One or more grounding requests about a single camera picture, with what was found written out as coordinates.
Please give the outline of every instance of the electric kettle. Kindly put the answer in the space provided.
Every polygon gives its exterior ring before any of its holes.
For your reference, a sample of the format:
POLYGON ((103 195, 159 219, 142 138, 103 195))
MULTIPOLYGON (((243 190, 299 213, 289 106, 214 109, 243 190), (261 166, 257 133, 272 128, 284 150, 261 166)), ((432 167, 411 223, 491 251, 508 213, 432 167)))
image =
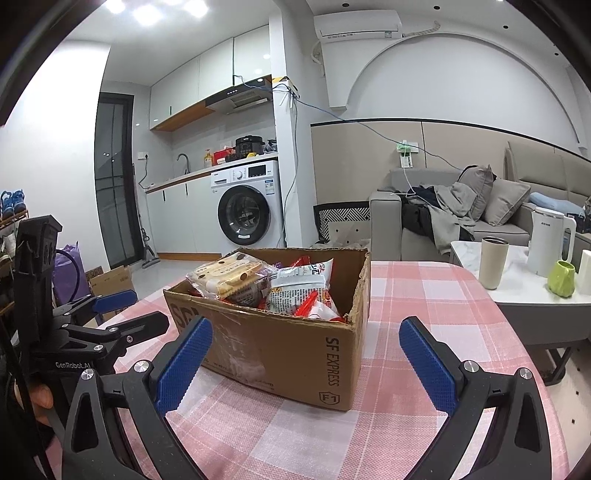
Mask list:
POLYGON ((564 233, 570 231, 569 255, 567 262, 573 259, 574 237, 577 222, 565 214, 537 207, 531 212, 534 230, 531 234, 530 254, 527 267, 540 277, 548 277, 558 260, 562 258, 564 233))

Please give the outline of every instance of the ceiling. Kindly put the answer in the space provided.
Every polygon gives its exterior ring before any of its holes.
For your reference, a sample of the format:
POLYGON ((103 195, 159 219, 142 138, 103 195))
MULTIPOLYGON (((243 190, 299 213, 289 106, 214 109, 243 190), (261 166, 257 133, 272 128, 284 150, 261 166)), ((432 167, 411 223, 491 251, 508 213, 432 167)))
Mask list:
POLYGON ((86 18, 69 40, 93 40, 111 45, 105 80, 151 86, 200 53, 254 28, 267 25, 276 9, 272 0, 206 0, 209 12, 196 18, 163 0, 124 0, 118 15, 105 5, 86 18), (152 3, 163 14, 144 27, 132 16, 138 6, 152 3))
MULTIPOLYGON (((314 15, 350 10, 394 9, 401 14, 453 20, 474 25, 517 40, 540 53, 559 53, 552 42, 531 21, 505 1, 498 0, 307 0, 314 15)), ((558 55, 566 63, 563 55, 558 55)))

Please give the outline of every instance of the metal bolt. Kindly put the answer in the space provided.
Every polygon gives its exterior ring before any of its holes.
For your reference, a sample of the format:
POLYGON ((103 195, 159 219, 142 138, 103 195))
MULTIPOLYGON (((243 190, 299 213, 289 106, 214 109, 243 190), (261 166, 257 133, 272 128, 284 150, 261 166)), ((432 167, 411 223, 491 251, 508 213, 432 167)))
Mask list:
POLYGON ((147 360, 140 360, 139 362, 137 362, 134 365, 134 370, 136 372, 141 373, 141 372, 145 372, 149 367, 150 367, 150 364, 148 363, 147 360))
POLYGON ((90 380, 94 374, 95 371, 93 369, 87 368, 82 372, 81 378, 82 380, 90 380))
POLYGON ((529 380, 532 377, 531 370, 525 367, 519 369, 519 375, 526 380, 529 380))
POLYGON ((466 360, 464 362, 464 369, 468 372, 478 372, 480 370, 480 365, 478 365, 474 360, 466 360))

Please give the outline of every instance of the light blue cloth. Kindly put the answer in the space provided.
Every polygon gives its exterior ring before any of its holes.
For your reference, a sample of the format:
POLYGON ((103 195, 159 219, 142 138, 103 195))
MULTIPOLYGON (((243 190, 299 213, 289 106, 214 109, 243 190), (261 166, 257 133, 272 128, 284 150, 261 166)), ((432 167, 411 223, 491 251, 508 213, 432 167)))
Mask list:
POLYGON ((572 213, 574 215, 585 216, 583 207, 575 205, 573 202, 568 200, 557 200, 541 193, 534 192, 530 193, 530 202, 538 207, 547 208, 563 214, 572 213))

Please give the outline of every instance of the plaid tablecloth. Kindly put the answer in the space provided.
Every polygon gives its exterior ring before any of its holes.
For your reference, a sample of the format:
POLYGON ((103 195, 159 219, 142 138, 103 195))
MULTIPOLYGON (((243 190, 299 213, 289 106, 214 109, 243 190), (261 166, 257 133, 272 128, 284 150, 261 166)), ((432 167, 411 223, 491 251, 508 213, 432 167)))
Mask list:
MULTIPOLYGON (((160 310, 162 292, 108 321, 160 310)), ((548 392, 521 342, 470 272, 432 262, 373 262, 371 309, 355 405, 324 410, 240 385, 200 368, 183 401, 167 419, 208 478, 215 479, 403 479, 445 421, 436 411, 398 344, 398 327, 416 315, 460 359, 491 372, 534 373, 550 431, 553 478, 569 471, 560 425, 548 392)), ((117 364, 126 371, 152 359, 177 336, 168 332, 134 346, 117 364)), ((473 465, 492 419, 486 411, 454 478, 473 465)), ((144 473, 158 478, 129 414, 126 429, 144 473)), ((53 459, 59 448, 53 447, 53 459)))

